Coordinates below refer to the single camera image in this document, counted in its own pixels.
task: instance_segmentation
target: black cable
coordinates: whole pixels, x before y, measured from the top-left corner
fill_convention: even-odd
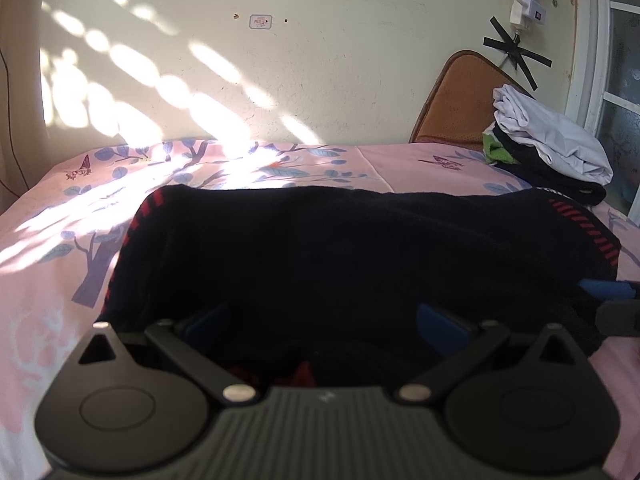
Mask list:
[[[14,150],[14,135],[11,131],[11,85],[9,82],[9,67],[6,64],[6,60],[4,59],[4,53],[2,52],[1,46],[0,46],[0,57],[2,57],[2,63],[4,64],[4,72],[6,73],[6,119],[9,126],[9,145],[11,146],[11,153],[14,156],[15,165],[18,167],[18,170],[20,171],[20,176],[22,177],[22,181],[24,182],[24,185],[26,186],[27,190],[29,190],[30,189],[29,184],[27,184],[27,179],[24,176],[24,172],[22,171],[20,162],[18,162],[18,157],[15,155],[15,150]],[[7,190],[9,190],[9,188],[5,186],[4,183],[2,183],[2,185]]]
[[[20,195],[18,195],[17,193],[14,193],[13,191],[11,191],[7,185],[2,181],[2,179],[0,178],[0,184],[2,185],[2,187],[4,187],[9,193],[11,193],[13,196],[15,196],[16,198],[20,198]]]

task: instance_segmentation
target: sticker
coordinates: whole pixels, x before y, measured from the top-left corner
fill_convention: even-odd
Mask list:
[[[252,14],[249,17],[249,28],[271,28],[273,16],[270,14]]]

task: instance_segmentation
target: metal screw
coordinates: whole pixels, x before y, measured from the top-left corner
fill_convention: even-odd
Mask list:
[[[222,396],[229,402],[247,402],[255,397],[256,391],[248,384],[232,384],[222,390]]]
[[[423,384],[405,384],[398,391],[398,396],[407,402],[424,402],[431,397],[431,388]]]

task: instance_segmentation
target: green cloth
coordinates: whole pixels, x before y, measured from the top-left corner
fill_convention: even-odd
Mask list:
[[[505,164],[517,164],[518,161],[504,149],[502,143],[491,134],[482,134],[482,146],[484,147],[484,159],[487,164],[503,162]]]

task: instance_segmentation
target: round pad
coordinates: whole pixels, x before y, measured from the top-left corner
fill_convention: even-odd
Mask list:
[[[36,415],[46,453],[93,474],[150,469],[187,449],[207,421],[201,391],[182,377],[138,366],[90,365],[54,384]]]
[[[612,446],[617,420],[599,393],[591,376],[572,367],[512,368],[462,383],[444,415],[459,443],[482,462],[564,474],[598,463]]]
[[[80,415],[96,430],[125,431],[144,424],[156,410],[154,398],[144,390],[114,386],[90,394],[80,404]]]

